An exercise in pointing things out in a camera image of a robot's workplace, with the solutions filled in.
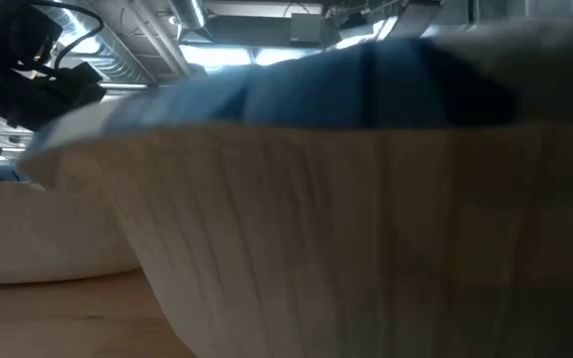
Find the wooden table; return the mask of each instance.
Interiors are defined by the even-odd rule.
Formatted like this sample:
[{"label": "wooden table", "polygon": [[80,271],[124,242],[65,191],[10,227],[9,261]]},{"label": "wooden table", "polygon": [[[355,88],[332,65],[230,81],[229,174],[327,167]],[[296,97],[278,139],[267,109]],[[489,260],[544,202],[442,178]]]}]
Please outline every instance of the wooden table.
[{"label": "wooden table", "polygon": [[141,271],[0,285],[0,358],[193,358]]}]

